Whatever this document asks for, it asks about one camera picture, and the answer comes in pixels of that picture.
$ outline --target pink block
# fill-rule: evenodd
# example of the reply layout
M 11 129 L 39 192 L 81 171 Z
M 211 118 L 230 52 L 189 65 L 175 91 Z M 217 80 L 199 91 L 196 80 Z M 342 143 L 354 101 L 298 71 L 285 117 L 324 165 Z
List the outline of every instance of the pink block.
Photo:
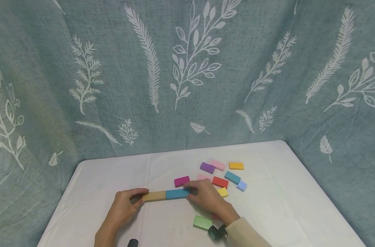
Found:
M 212 181 L 211 177 L 209 177 L 209 176 L 206 176 L 206 175 L 203 175 L 203 174 L 199 174 L 197 176 L 197 180 L 203 180 L 203 179 L 206 179 L 206 178 L 208 178 Z
M 210 164 L 220 171 L 223 171 L 226 167 L 225 164 L 217 160 L 211 160 Z
M 181 187 L 182 185 L 184 185 L 185 183 L 187 183 L 189 181 L 190 181 L 189 176 L 174 179 L 175 188 Z

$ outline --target fabric backdrop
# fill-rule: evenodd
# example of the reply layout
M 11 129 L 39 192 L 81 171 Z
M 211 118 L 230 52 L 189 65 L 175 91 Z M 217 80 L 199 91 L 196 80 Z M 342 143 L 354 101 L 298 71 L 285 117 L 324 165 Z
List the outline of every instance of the fabric backdrop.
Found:
M 0 247 L 80 161 L 268 140 L 375 246 L 375 0 L 0 0 Z

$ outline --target sleeve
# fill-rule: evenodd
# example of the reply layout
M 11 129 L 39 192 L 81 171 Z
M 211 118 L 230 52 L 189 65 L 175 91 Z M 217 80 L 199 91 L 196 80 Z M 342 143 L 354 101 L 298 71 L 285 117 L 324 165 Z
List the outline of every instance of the sleeve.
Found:
M 243 217 L 226 227 L 226 231 L 231 247 L 271 247 Z

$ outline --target blue block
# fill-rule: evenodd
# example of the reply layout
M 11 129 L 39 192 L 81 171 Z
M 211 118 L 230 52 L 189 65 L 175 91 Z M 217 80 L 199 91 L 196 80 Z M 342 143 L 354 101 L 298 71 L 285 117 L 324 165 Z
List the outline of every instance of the blue block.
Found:
M 165 200 L 182 199 L 190 194 L 190 189 L 166 190 Z
M 237 185 L 237 189 L 241 190 L 242 192 L 244 192 L 244 190 L 246 189 L 246 184 L 241 180 L 238 185 Z
M 241 178 L 235 174 L 232 174 L 231 172 L 227 171 L 225 174 L 225 179 L 233 182 L 234 184 L 238 184 L 241 180 Z

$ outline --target red block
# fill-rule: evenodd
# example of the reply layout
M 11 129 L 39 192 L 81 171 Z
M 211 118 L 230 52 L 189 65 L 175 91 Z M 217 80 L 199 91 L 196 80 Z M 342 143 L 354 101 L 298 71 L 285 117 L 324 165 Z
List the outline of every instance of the red block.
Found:
M 213 178 L 213 185 L 219 186 L 221 188 L 224 187 L 224 188 L 227 189 L 227 186 L 229 185 L 229 181 L 221 179 L 220 177 L 214 177 Z

